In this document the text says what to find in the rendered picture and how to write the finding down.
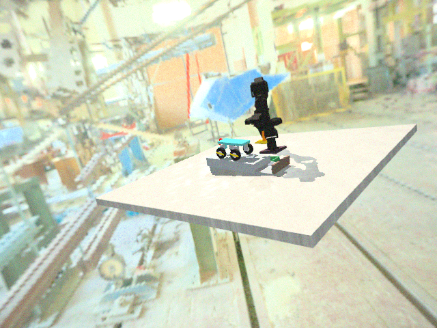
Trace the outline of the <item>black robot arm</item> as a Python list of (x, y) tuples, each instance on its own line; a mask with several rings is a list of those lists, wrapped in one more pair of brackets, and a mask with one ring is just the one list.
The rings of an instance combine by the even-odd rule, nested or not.
[[(268, 106), (267, 98), (268, 98), (268, 83), (263, 79), (263, 77), (254, 78), (254, 82), (251, 82), (251, 98), (255, 98), (255, 108), (260, 111), (254, 111), (254, 114), (250, 117), (251, 125), (259, 125), (261, 122), (266, 120), (263, 110)], [(276, 136), (276, 137), (275, 137)], [(274, 126), (270, 127), (268, 132), (269, 138), (267, 140), (267, 149), (266, 150), (275, 150), (277, 147), (276, 138), (279, 138), (277, 130)]]

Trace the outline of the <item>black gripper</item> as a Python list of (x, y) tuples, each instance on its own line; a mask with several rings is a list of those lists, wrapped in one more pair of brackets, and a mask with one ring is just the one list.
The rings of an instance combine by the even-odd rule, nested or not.
[[(277, 125), (279, 125), (279, 124), (282, 124), (282, 119), (281, 119), (281, 118), (273, 118), (273, 119), (270, 119), (270, 116), (268, 116), (268, 111), (269, 111), (269, 108), (268, 108), (268, 107), (266, 107), (266, 108), (263, 110), (264, 115), (265, 115), (265, 118), (266, 118), (266, 120), (264, 120), (264, 122), (261, 122), (259, 125), (253, 125), (255, 128), (258, 129), (258, 131), (259, 131), (261, 137), (262, 137), (262, 131), (264, 131), (264, 137), (265, 137), (265, 138), (267, 138), (267, 136), (268, 136), (268, 132), (269, 132), (271, 126), (277, 126)], [(269, 119), (270, 119), (270, 120), (269, 120)], [(245, 123), (245, 125), (250, 125), (250, 124), (251, 124), (251, 122), (250, 122), (250, 118), (247, 118), (247, 119), (244, 121), (244, 123)]]

